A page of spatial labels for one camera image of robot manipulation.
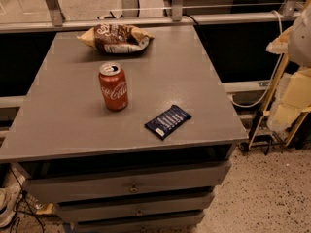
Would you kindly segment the blue rxbar blueberry bar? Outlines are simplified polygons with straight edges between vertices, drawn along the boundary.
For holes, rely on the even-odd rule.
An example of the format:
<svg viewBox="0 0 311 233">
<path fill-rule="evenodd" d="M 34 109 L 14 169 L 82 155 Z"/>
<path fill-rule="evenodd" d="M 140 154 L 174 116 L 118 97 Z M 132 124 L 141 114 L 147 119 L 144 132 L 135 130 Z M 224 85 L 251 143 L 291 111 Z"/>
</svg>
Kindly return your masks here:
<svg viewBox="0 0 311 233">
<path fill-rule="evenodd" d="M 169 109 L 145 123 L 144 126 L 158 136 L 159 139 L 164 140 L 190 119 L 190 114 L 179 106 L 172 105 Z"/>
</svg>

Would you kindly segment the grey drawer cabinet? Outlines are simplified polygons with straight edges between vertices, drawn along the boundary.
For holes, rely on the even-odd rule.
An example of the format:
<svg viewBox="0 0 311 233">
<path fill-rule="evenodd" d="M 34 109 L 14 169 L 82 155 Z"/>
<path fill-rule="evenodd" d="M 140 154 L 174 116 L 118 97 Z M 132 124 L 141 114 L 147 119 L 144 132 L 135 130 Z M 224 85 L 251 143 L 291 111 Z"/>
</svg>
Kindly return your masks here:
<svg viewBox="0 0 311 233">
<path fill-rule="evenodd" d="M 56 35 L 1 148 L 27 180 L 230 159 L 246 131 L 192 27 L 153 30 L 141 53 L 122 55 L 125 109 L 109 111 L 98 73 L 106 56 L 72 33 Z M 161 140 L 144 124 L 177 105 L 191 119 Z M 60 207 L 191 192 L 215 186 L 53 203 Z"/>
</svg>

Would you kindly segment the red coca-cola can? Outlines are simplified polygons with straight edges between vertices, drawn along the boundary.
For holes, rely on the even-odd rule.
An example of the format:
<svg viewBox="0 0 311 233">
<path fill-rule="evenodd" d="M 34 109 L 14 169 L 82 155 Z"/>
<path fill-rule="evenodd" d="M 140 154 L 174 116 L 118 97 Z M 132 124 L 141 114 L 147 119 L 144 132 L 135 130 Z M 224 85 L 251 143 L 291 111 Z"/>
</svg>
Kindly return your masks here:
<svg viewBox="0 0 311 233">
<path fill-rule="evenodd" d="M 125 72 L 117 62 L 105 62 L 98 74 L 101 92 L 106 107 L 111 111 L 120 111 L 128 104 Z"/>
</svg>

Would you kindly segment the brown chip bag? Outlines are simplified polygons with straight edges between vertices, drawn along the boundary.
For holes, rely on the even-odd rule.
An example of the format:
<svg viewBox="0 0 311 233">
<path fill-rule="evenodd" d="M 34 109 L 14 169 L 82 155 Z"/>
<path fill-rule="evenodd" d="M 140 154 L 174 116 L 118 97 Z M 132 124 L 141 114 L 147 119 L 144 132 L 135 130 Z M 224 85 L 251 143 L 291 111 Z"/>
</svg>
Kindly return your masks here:
<svg viewBox="0 0 311 233">
<path fill-rule="evenodd" d="M 134 25 L 104 23 L 90 28 L 78 40 L 100 52 L 123 54 L 144 50 L 153 37 Z"/>
</svg>

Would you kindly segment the top grey drawer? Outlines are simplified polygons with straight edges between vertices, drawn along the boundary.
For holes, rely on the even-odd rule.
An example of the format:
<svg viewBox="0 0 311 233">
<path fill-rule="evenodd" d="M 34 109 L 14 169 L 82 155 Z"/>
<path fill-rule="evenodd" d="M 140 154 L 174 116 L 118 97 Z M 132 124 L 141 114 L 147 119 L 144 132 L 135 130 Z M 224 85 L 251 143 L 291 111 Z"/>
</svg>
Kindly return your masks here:
<svg viewBox="0 0 311 233">
<path fill-rule="evenodd" d="M 41 203 L 62 203 L 180 190 L 222 183 L 229 160 L 162 166 L 124 172 L 27 180 L 23 187 Z"/>
</svg>

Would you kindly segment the grey drawer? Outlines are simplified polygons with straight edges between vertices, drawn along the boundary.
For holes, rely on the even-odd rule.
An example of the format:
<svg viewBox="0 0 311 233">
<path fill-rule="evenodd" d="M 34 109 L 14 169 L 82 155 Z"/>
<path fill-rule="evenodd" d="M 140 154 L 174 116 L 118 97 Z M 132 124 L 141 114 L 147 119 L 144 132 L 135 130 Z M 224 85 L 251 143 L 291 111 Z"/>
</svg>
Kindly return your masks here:
<svg viewBox="0 0 311 233">
<path fill-rule="evenodd" d="M 78 233 L 145 233 L 147 230 L 196 225 L 203 218 L 202 211 L 187 211 L 81 222 L 75 226 L 75 230 Z"/>
<path fill-rule="evenodd" d="M 203 210 L 213 201 L 213 192 L 191 192 L 88 205 L 60 207 L 56 210 L 66 222 L 89 222 L 124 217 L 140 217 Z"/>
<path fill-rule="evenodd" d="M 27 180 L 23 187 L 41 203 L 62 203 L 180 190 L 222 183 L 229 160 L 162 166 L 124 172 Z"/>
</svg>

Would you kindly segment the bottom grey drawer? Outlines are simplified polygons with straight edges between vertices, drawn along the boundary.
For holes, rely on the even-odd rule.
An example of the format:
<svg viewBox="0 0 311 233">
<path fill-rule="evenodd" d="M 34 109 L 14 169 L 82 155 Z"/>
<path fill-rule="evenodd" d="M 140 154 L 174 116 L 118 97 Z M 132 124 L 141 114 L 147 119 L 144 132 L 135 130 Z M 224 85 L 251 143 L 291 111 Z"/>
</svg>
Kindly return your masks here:
<svg viewBox="0 0 311 233">
<path fill-rule="evenodd" d="M 75 226 L 75 230 L 78 233 L 145 233 L 147 230 L 196 225 L 203 218 L 202 211 L 187 211 L 81 222 Z"/>
</svg>

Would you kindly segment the middle grey drawer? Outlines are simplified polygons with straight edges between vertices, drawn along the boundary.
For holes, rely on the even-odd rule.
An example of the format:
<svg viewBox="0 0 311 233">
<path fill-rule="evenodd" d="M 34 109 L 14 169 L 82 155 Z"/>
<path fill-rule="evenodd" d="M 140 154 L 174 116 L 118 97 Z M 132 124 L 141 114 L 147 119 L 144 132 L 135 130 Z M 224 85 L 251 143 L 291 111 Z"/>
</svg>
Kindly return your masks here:
<svg viewBox="0 0 311 233">
<path fill-rule="evenodd" d="M 66 222 L 89 222 L 124 217 L 140 217 L 203 210 L 213 201 L 213 192 L 191 192 L 88 205 L 60 207 L 56 210 Z"/>
</svg>

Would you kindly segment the white sneaker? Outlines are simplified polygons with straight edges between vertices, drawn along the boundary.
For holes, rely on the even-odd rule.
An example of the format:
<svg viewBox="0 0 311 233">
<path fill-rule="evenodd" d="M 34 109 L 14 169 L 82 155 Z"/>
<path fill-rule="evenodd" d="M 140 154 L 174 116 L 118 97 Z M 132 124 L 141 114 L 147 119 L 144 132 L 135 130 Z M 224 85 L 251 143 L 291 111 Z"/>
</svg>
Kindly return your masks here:
<svg viewBox="0 0 311 233">
<path fill-rule="evenodd" d="M 0 188 L 0 228 L 6 227 L 13 219 L 21 188 L 18 184 Z"/>
</svg>

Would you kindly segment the metal railing frame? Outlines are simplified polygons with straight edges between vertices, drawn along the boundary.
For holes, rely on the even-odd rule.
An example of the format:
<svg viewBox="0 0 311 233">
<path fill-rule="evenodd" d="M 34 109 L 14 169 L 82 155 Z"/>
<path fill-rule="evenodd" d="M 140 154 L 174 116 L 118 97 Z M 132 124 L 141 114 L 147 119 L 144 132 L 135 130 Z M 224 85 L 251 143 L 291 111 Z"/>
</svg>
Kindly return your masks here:
<svg viewBox="0 0 311 233">
<path fill-rule="evenodd" d="M 288 21 L 310 0 L 0 0 L 3 33 Z"/>
</svg>

